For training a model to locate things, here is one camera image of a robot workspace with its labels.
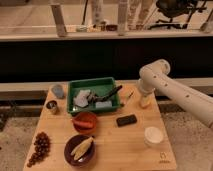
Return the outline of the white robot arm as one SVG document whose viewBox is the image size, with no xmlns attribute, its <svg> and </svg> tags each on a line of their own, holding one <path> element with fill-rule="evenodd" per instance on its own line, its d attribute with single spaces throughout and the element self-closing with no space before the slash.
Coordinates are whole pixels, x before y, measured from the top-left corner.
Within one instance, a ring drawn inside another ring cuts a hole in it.
<svg viewBox="0 0 213 171">
<path fill-rule="evenodd" d="M 201 123 L 213 130 L 213 97 L 171 79 L 170 64 L 165 59 L 144 65 L 139 70 L 138 89 L 142 97 L 160 91 Z"/>
</svg>

